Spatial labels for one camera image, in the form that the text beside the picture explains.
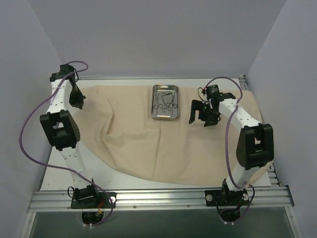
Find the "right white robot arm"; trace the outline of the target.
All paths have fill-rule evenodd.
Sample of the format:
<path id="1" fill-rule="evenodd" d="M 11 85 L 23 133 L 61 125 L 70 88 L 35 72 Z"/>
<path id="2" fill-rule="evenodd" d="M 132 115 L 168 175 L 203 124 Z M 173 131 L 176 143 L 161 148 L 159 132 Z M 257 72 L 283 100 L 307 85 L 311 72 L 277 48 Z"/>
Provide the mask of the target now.
<path id="1" fill-rule="evenodd" d="M 227 118 L 225 129 L 225 158 L 228 178 L 224 181 L 220 199 L 230 205 L 238 198 L 238 191 L 250 184 L 253 175 L 265 167 L 274 158 L 273 128 L 262 124 L 244 110 L 232 93 L 207 94 L 208 101 L 192 100 L 189 124 L 196 118 L 203 121 L 205 127 L 218 124 L 220 116 Z M 237 165 L 232 170 L 229 162 L 229 129 L 234 126 L 239 132 L 236 148 Z"/>

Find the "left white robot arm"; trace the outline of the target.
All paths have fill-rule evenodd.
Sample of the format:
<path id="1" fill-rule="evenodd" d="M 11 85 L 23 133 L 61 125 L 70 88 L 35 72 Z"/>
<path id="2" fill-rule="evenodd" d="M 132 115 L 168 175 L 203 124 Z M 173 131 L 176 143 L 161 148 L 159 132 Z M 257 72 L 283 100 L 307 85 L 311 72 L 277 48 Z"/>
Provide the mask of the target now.
<path id="1" fill-rule="evenodd" d="M 40 123 L 49 144 L 60 152 L 67 168 L 71 170 L 72 199 L 94 208 L 99 204 L 100 195 L 93 184 L 83 179 L 88 176 L 88 171 L 77 146 L 80 131 L 67 109 L 67 105 L 83 109 L 86 97 L 76 85 L 78 79 L 78 72 L 71 63 L 60 65 L 59 72 L 51 75 L 52 97 L 47 112 L 40 116 Z"/>

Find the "beige cloth surgical kit roll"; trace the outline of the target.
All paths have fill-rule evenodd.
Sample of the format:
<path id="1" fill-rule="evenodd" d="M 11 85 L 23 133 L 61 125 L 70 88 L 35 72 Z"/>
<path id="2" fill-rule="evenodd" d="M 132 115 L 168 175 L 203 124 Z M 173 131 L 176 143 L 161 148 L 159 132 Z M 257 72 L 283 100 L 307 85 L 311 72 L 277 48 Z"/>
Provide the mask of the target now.
<path id="1" fill-rule="evenodd" d="M 150 86 L 93 86 L 82 89 L 86 99 L 74 114 L 81 142 L 111 168 L 141 179 L 186 185 L 220 186 L 228 171 L 225 128 L 189 124 L 194 88 L 180 88 L 176 120 L 151 115 Z M 239 132 L 229 132 L 230 168 L 237 165 Z"/>

